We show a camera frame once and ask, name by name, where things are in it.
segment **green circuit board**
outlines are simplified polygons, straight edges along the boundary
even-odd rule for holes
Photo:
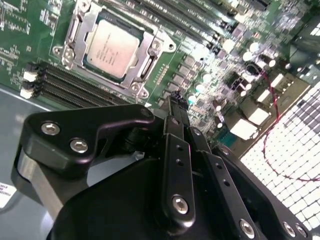
[[[139,89],[143,88],[146,94],[141,97],[140,93],[133,92],[133,85],[127,89],[119,85],[122,78],[119,82],[106,81],[104,84],[103,73],[107,73],[109,68],[101,69],[102,77],[95,73],[83,74],[80,70],[88,72],[88,68],[74,68],[75,64],[68,67],[63,59],[65,56],[62,57],[62,53],[57,54],[65,51],[66,36],[79,2],[81,1],[0,0],[0,83],[15,89],[19,94],[20,91],[25,91],[24,77],[25,72],[29,71],[27,65],[46,63],[54,72],[52,81],[57,75],[64,75],[70,78],[73,84],[62,81],[45,83],[48,84],[47,88],[30,94],[29,97],[38,98],[58,109],[107,106],[110,103],[104,103],[104,99],[111,96],[113,104],[139,103],[158,108],[170,92],[179,90],[189,100],[191,124],[204,133],[211,133],[208,134],[209,139],[213,137],[213,132],[215,137],[228,133],[228,128],[224,125],[217,134],[216,117],[224,123],[224,114],[252,96],[255,89],[262,84],[259,77],[247,73],[243,54],[249,51],[250,44],[258,45],[258,50],[250,59],[252,62],[256,62],[262,54],[271,59],[287,61],[290,54],[289,43],[304,24],[317,14],[314,9],[319,5],[318,1],[299,0],[265,0],[262,1],[265,3],[264,8],[260,5],[257,8],[242,0],[222,3],[215,0],[85,1],[87,5],[91,5],[87,11],[92,11],[94,5],[100,6],[107,14],[118,19],[118,22],[131,24],[133,27],[130,30],[143,29],[148,32],[154,28],[161,29],[173,43],[174,50],[164,50],[156,57],[150,54],[152,60],[149,60],[148,64],[152,65],[152,61],[156,61],[152,68],[148,68],[151,69],[148,76],[144,78],[140,73],[141,76],[134,79],[137,83],[143,80]],[[83,24],[85,19],[80,17],[80,23]],[[101,34],[96,30],[95,36]],[[89,54],[90,44],[87,44],[86,55]],[[247,89],[246,97],[239,94],[234,82],[230,82],[234,73],[250,82],[252,87]],[[82,84],[81,89],[76,81]],[[90,92],[83,92],[85,84]],[[98,98],[95,96],[95,89],[100,94]],[[221,111],[214,109],[213,101],[220,103]],[[228,135],[227,141],[232,142],[232,137]]]

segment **white label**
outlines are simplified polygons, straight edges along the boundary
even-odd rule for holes
[[[17,189],[14,186],[0,182],[0,209],[3,209],[7,205],[16,191]]]

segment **red wire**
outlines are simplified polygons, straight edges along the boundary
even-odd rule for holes
[[[275,112],[276,112],[276,119],[275,119],[275,122],[273,123],[273,125],[270,127],[270,129],[268,130],[268,132],[266,133],[265,135],[265,139],[263,141],[263,149],[262,149],[262,153],[263,153],[263,157],[264,157],[264,160],[265,162],[268,164],[268,166],[272,169],[272,171],[274,171],[277,176],[282,176],[286,179],[290,179],[290,180],[296,180],[296,181],[302,181],[302,182],[318,182],[320,181],[320,177],[317,177],[317,178],[311,178],[311,179],[303,179],[303,178],[294,178],[294,177],[291,177],[291,176],[288,176],[288,175],[282,175],[280,173],[278,173],[278,171],[276,169],[274,169],[269,161],[269,159],[267,158],[266,156],[266,147],[267,147],[267,140],[268,140],[268,137],[270,135],[270,133],[272,132],[272,130],[275,128],[275,126],[279,123],[279,120],[280,120],[280,114],[279,114],[279,110],[278,110],[278,105],[277,105],[277,99],[275,97],[275,93],[274,93],[274,88],[271,86],[271,81],[269,80],[267,74],[265,72],[262,72],[261,73],[263,78],[267,81],[268,85],[269,85],[269,90],[271,92],[271,96],[272,96],[272,101],[273,101],[273,106],[275,108]]]

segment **chip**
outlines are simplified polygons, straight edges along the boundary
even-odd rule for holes
[[[90,65],[121,79],[133,65],[139,44],[137,37],[106,20],[101,20],[86,60]]]

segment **hole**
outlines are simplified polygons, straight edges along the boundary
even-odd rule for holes
[[[227,187],[230,187],[230,183],[229,183],[227,180],[223,179],[223,183],[224,183],[224,185],[226,185]]]
[[[180,145],[177,145],[177,146],[175,146],[175,147],[176,147],[176,149],[178,149],[179,151],[183,151],[183,150],[184,150]]]
[[[215,166],[216,166],[218,169],[222,169],[222,166],[221,166],[219,163],[216,163]]]
[[[180,167],[182,167],[182,166],[184,165],[184,163],[183,163],[180,159],[175,160],[175,162],[176,162]]]

